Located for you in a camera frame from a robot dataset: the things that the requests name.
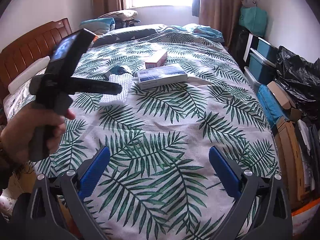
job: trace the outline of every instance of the human hand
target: human hand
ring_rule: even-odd
[[[7,124],[0,135],[4,151],[16,163],[25,163],[29,160],[29,142],[36,127],[55,126],[53,137],[46,144],[50,154],[59,147],[61,135],[66,131],[64,117],[49,109],[35,109],[34,102],[25,105]],[[66,118],[73,120],[75,114],[68,110]]]

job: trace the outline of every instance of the green fern print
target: green fern print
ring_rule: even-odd
[[[100,107],[102,95],[76,93],[77,118],[66,120],[58,151],[33,167],[58,176],[108,146],[110,162],[84,201],[107,238],[210,239],[233,205],[209,163],[210,147],[259,176],[279,172],[267,119],[234,59],[219,43],[167,29],[89,49],[74,76],[104,80],[116,65],[135,73],[159,49],[187,82],[141,90],[134,78],[123,106]],[[24,97],[9,117],[33,99]],[[257,206],[256,199],[244,227]]]

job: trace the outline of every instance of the blue gripper pad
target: blue gripper pad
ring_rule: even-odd
[[[219,177],[227,194],[230,197],[235,198],[237,201],[241,196],[241,192],[239,191],[240,180],[230,168],[229,164],[226,162],[218,149],[214,146],[211,147],[209,151],[209,161],[217,173],[217,176]]]
[[[98,156],[93,160],[85,174],[80,180],[79,198],[83,201],[84,198],[91,196],[103,172],[110,161],[110,151],[108,147],[104,147]]]

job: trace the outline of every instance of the handheld device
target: handheld device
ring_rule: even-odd
[[[117,95],[121,93],[119,84],[101,80],[71,77],[95,34],[81,29],[61,40],[50,56],[44,74],[32,78],[29,92],[36,95],[35,107],[53,109],[59,115],[66,115],[73,100],[69,95],[76,92]],[[53,136],[54,127],[37,127],[29,144],[29,157],[33,162],[49,156],[47,139]]]

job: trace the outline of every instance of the bed frame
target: bed frame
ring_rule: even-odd
[[[67,18],[48,22],[24,34],[0,53],[0,100],[9,94],[8,85],[37,59],[48,56],[62,38],[71,34]]]

